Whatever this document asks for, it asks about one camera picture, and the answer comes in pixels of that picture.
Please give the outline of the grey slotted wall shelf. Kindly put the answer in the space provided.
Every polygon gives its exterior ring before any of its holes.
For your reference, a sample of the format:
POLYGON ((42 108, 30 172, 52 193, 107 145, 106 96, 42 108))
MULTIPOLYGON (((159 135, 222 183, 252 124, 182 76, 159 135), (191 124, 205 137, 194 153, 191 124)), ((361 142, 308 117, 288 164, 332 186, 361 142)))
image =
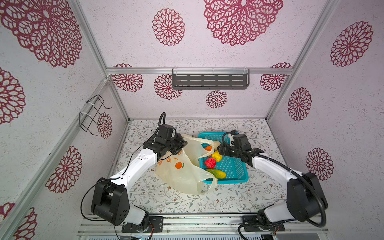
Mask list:
POLYGON ((246 90, 250 85, 248 72, 242 74, 184 74, 172 69, 174 90, 246 90))

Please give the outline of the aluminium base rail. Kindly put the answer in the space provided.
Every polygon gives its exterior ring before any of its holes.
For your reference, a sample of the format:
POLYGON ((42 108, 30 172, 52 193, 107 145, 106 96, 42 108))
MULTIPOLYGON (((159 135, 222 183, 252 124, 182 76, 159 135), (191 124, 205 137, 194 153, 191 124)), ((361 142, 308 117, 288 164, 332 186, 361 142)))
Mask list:
POLYGON ((307 222, 293 221, 283 223, 278 227, 256 227, 250 220, 255 214, 150 214, 150 224, 144 232, 137 231, 131 224, 123 223, 115 227, 108 222, 101 222, 99 218, 89 216, 92 221, 83 220, 76 233, 77 237, 111 236, 117 235, 236 235, 238 227, 243 235, 261 234, 328 234, 328 228, 317 228, 307 222))

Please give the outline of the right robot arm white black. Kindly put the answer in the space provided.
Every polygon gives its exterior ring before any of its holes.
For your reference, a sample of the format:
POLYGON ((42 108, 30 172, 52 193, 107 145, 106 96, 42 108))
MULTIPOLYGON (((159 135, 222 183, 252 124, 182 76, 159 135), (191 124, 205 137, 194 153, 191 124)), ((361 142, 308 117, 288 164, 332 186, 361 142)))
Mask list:
POLYGON ((308 222, 318 228, 326 225, 328 202, 315 174, 293 170, 263 150, 252 148, 247 136, 237 131, 223 134, 218 151, 222 156, 239 158, 248 166, 261 170, 279 182, 286 191, 285 200, 258 212, 258 226, 267 227, 292 221, 308 222))

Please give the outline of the cream plastic bag orange print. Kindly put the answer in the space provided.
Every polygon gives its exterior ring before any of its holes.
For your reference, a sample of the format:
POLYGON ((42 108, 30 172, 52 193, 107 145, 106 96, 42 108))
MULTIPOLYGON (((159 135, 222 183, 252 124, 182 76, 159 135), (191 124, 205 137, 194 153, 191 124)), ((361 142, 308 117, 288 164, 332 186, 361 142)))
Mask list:
POLYGON ((187 195, 204 195, 212 192, 218 185, 218 179, 200 168, 199 159, 208 157, 220 145, 218 141, 182 135, 188 144, 177 154, 168 152, 158 161, 155 175, 164 183, 187 195))

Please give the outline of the red fruit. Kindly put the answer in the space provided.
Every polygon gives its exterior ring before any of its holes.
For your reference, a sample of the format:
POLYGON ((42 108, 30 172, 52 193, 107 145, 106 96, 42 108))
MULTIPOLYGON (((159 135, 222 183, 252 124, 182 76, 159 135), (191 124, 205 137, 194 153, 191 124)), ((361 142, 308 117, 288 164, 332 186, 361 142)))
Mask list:
POLYGON ((205 166, 207 167, 207 169, 214 169, 216 164, 217 162, 213 158, 209 158, 205 161, 205 166))

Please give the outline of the teal plastic basket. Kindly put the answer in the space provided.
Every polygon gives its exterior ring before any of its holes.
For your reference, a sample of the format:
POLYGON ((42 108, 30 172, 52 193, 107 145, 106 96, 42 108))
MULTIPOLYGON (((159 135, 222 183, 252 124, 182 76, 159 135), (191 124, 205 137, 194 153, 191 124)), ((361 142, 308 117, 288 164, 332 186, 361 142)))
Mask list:
MULTIPOLYGON (((218 141, 222 143, 222 135, 225 132, 205 132, 200 133, 198 138, 218 141)), ((247 166, 239 158, 231 158, 224 156, 215 166, 216 170, 226 174, 224 179, 218 179, 218 185, 240 184, 249 180, 247 166)))

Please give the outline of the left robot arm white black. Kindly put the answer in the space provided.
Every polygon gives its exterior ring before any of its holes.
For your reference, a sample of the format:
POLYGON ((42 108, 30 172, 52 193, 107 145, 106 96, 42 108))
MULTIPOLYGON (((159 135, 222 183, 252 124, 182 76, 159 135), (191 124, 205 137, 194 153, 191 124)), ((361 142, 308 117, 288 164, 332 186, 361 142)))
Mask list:
POLYGON ((109 179, 100 178, 95 184, 91 213, 114 226, 123 223, 146 229, 150 224, 149 212, 130 206, 129 192, 136 181, 165 157, 179 154, 188 144, 170 125, 162 124, 139 147, 138 155, 126 168, 109 179))

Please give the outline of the green yellow mango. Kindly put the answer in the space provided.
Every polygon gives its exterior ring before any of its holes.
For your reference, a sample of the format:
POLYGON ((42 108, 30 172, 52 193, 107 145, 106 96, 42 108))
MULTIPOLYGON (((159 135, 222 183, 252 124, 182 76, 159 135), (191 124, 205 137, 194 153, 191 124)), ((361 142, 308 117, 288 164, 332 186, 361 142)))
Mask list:
POLYGON ((206 169, 206 171, 214 175, 214 177, 219 180, 225 179, 227 177, 225 172, 217 169, 206 169))

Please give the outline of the yellow lemon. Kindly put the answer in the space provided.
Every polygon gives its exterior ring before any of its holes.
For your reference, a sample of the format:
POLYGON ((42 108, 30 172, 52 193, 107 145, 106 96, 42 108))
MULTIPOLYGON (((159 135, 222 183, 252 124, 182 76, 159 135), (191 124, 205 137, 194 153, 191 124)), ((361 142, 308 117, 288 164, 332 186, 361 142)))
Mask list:
POLYGON ((217 163, 220 162, 223 158, 222 155, 218 151, 215 151, 212 155, 211 158, 213 158, 217 163))

